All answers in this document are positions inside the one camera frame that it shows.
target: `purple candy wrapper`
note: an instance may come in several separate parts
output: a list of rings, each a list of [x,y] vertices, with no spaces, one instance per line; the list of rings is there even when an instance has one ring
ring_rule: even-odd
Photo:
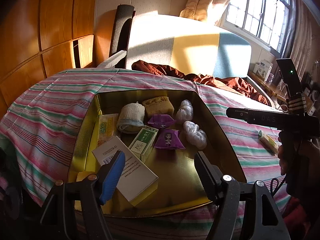
[[[161,129],[168,128],[170,125],[173,125],[176,120],[172,119],[172,117],[168,114],[154,114],[151,119],[148,121],[150,126]]]
[[[158,140],[155,144],[155,148],[158,149],[185,149],[181,141],[179,140],[179,131],[172,129],[163,129],[159,134]]]

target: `window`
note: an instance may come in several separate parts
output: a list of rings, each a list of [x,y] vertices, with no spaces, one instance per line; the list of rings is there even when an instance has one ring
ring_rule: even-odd
[[[289,0],[230,0],[226,21],[282,52]]]

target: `black cable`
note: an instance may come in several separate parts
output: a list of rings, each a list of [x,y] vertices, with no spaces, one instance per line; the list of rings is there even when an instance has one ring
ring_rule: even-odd
[[[302,143],[302,140],[300,141],[300,143],[299,143],[299,145],[298,145],[297,154],[299,154],[299,150],[300,150],[301,143]],[[287,175],[284,176],[284,179],[281,181],[280,185],[279,185],[279,180],[278,180],[277,178],[273,178],[273,179],[271,180],[271,182],[270,182],[270,194],[271,194],[272,197],[278,192],[278,190],[279,190],[279,189],[281,188],[281,186],[284,184],[286,177],[287,177]],[[277,186],[276,186],[275,190],[273,191],[273,182],[274,182],[274,181],[277,182]]]

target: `brown blanket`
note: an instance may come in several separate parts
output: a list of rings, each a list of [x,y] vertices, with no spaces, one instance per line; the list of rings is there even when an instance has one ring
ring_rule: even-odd
[[[267,105],[267,100],[264,96],[260,95],[248,82],[239,77],[230,78],[215,78],[210,75],[196,75],[187,74],[180,72],[179,70],[170,67],[169,65],[158,65],[147,63],[142,60],[132,64],[133,70],[143,71],[158,76],[170,76],[177,77],[184,80],[189,80],[193,82],[198,82],[200,84],[208,85],[215,88],[220,88],[226,91],[230,91],[239,95],[244,95],[248,98],[256,100],[260,103]]]

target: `striped bed sheet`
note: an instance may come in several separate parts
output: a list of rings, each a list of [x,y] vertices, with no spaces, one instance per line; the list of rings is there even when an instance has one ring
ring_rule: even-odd
[[[283,178],[277,157],[258,140],[259,130],[275,140],[278,131],[226,116],[228,107],[274,111],[271,107],[178,78],[125,69],[69,69],[25,91],[0,122],[0,146],[6,148],[7,140],[13,144],[21,177],[34,201],[41,205],[57,179],[67,180],[77,134],[94,95],[135,89],[195,91],[227,135],[248,182],[261,179],[269,187],[272,178]],[[280,211],[289,198],[285,187],[277,192],[274,199]],[[207,205],[159,218],[106,219],[111,232],[119,239],[205,239],[215,211],[215,206]],[[241,228],[243,213],[241,203],[235,232]]]

